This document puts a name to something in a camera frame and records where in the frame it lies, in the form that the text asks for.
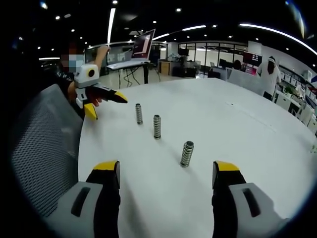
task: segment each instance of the laptop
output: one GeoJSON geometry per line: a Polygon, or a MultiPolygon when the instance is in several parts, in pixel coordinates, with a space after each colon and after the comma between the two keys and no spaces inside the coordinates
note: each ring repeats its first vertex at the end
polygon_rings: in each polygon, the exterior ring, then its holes
{"type": "Polygon", "coordinates": [[[150,63],[149,56],[155,29],[138,36],[133,45],[131,60],[107,65],[107,68],[118,70],[150,63]]]}

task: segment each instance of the white clothing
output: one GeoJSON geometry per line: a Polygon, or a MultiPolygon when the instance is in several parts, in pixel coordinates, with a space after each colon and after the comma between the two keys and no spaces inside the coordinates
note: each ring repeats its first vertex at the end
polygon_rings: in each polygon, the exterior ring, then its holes
{"type": "Polygon", "coordinates": [[[269,74],[267,71],[267,65],[268,61],[261,63],[257,73],[261,75],[261,81],[264,91],[273,96],[276,84],[282,81],[281,73],[278,67],[275,65],[273,73],[269,74]]]}

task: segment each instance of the monitor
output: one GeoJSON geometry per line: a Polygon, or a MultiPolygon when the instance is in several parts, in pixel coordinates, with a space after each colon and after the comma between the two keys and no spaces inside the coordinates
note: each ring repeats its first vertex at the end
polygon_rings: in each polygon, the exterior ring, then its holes
{"type": "Polygon", "coordinates": [[[244,52],[243,63],[259,66],[262,63],[262,56],[250,52],[244,52]]]}
{"type": "Polygon", "coordinates": [[[149,59],[155,29],[138,36],[133,45],[132,59],[149,59]]]}
{"type": "Polygon", "coordinates": [[[189,50],[188,49],[183,49],[183,48],[179,48],[178,49],[178,54],[180,56],[188,56],[189,50]]]}
{"type": "Polygon", "coordinates": [[[219,66],[223,67],[224,69],[226,68],[233,68],[233,63],[228,62],[224,59],[219,59],[219,66]]]}

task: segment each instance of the person in white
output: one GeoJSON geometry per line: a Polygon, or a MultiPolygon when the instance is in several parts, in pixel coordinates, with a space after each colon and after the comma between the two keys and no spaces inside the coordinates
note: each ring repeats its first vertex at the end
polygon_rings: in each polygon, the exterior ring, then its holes
{"type": "Polygon", "coordinates": [[[276,62],[273,56],[268,58],[267,62],[263,62],[260,64],[258,68],[258,74],[261,77],[262,85],[264,88],[263,97],[272,101],[275,86],[277,83],[280,83],[282,81],[281,73],[276,66],[276,62]]]}

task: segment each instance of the metal spring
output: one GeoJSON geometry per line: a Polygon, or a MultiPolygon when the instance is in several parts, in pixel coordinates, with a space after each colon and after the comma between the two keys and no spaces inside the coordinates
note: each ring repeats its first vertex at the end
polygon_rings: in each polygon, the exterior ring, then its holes
{"type": "Polygon", "coordinates": [[[159,115],[154,115],[153,124],[154,124],[154,138],[160,139],[160,116],[159,115]]]}
{"type": "Polygon", "coordinates": [[[180,165],[182,167],[189,166],[189,162],[192,157],[193,150],[194,150],[194,143],[192,141],[186,141],[183,148],[182,160],[180,161],[180,165]]]}
{"type": "Polygon", "coordinates": [[[137,103],[135,105],[135,112],[137,114],[137,123],[138,124],[143,124],[142,109],[141,109],[141,105],[139,103],[137,103]]]}

